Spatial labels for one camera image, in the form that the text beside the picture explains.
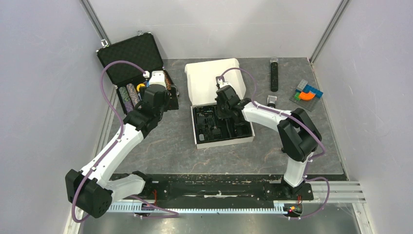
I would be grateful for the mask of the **black clipper comb guard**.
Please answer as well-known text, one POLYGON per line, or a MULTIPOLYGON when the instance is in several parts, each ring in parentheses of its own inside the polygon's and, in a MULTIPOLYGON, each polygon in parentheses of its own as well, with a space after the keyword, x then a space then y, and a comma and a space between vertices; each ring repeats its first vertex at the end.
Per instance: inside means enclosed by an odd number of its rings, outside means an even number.
POLYGON ((251 129, 248 125, 240 125, 236 127, 236 134, 238 137, 251 136, 251 129))

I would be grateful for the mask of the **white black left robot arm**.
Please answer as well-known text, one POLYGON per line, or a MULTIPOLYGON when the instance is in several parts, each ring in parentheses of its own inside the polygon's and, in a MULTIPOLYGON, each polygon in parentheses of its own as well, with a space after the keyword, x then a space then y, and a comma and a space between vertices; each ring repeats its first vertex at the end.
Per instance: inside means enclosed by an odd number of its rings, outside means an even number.
POLYGON ((79 222, 75 209, 80 208, 94 218, 101 217, 121 199, 138 195, 148 198, 153 185, 139 175, 111 180, 116 168, 129 152, 158 126, 169 105, 170 93, 165 85, 151 84, 144 89, 140 107, 127 114, 120 129, 104 149, 81 170, 71 169, 65 176, 72 218, 79 222))

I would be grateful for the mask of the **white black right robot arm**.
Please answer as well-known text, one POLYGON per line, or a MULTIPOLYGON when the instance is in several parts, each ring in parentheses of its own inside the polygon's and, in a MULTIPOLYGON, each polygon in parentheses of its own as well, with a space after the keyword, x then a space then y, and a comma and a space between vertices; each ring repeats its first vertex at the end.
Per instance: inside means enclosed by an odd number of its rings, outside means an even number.
POLYGON ((257 123, 279 134, 283 151, 289 157, 281 192, 288 199, 298 196, 306 178, 307 163, 321 146, 321 135, 306 111, 301 108, 283 111, 249 98, 240 99, 230 84, 219 85, 216 94, 219 117, 230 117, 236 123, 257 123))

